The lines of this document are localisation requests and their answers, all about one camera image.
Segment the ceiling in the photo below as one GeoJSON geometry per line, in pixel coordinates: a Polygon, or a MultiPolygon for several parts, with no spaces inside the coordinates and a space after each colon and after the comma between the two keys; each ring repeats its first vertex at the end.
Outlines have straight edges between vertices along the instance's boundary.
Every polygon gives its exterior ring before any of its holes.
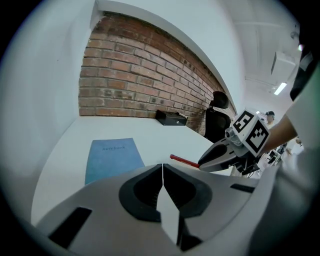
{"type": "Polygon", "coordinates": [[[279,98],[288,98],[298,71],[301,52],[299,23],[275,0],[222,0],[228,10],[241,42],[245,82],[273,94],[282,82],[287,82],[279,98]],[[293,58],[296,66],[286,81],[271,75],[275,52],[293,58]]]}

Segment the black office chair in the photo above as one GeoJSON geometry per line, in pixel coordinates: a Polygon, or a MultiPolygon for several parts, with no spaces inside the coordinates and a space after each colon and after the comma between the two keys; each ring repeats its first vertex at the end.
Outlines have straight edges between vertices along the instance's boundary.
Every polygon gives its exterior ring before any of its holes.
{"type": "Polygon", "coordinates": [[[213,92],[213,100],[205,111],[205,134],[204,137],[216,143],[225,137],[225,130],[230,127],[230,117],[222,112],[216,111],[213,107],[226,109],[229,106],[228,96],[222,91],[213,92]]]}

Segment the red pen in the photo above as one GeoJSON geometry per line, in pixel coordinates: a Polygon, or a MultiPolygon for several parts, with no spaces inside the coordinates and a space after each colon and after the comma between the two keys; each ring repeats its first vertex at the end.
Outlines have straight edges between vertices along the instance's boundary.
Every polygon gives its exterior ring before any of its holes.
{"type": "Polygon", "coordinates": [[[174,154],[171,154],[171,155],[170,155],[170,158],[171,158],[171,159],[174,159],[174,160],[177,160],[177,161],[179,161],[179,162],[185,163],[185,164],[187,164],[187,165],[196,167],[196,168],[199,168],[199,166],[200,166],[200,164],[198,164],[198,163],[191,162],[191,161],[189,161],[189,160],[186,160],[186,159],[183,159],[183,158],[181,158],[181,157],[178,157],[178,156],[176,156],[176,155],[174,155],[174,154]]]}

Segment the blue notebook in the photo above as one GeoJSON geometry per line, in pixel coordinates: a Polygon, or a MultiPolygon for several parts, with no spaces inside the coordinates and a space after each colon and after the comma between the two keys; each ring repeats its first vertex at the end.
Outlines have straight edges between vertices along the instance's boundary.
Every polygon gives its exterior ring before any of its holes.
{"type": "Polygon", "coordinates": [[[93,140],[84,183],[118,176],[144,166],[133,138],[93,140]]]}

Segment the white desk surface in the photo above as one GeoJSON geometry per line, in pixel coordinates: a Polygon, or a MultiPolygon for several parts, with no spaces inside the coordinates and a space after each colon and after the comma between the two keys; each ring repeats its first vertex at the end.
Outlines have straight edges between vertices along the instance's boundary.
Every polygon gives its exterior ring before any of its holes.
{"type": "MultiPolygon", "coordinates": [[[[145,166],[189,165],[170,154],[198,162],[212,142],[186,126],[163,126],[151,118],[78,117],[60,138],[42,169],[35,189],[31,223],[85,185],[87,159],[93,140],[133,138],[145,166]]],[[[230,175],[231,169],[215,172],[230,175]]]]}

